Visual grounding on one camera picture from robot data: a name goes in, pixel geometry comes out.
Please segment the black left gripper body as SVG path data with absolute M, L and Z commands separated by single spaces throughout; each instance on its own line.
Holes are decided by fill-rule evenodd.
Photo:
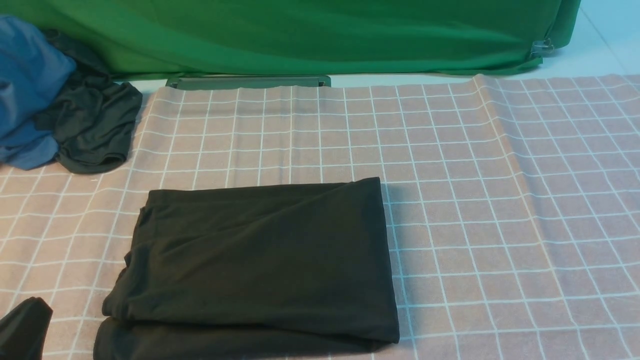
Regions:
M 41 297 L 29 297 L 0 321 L 2 360 L 41 360 L 53 310 Z

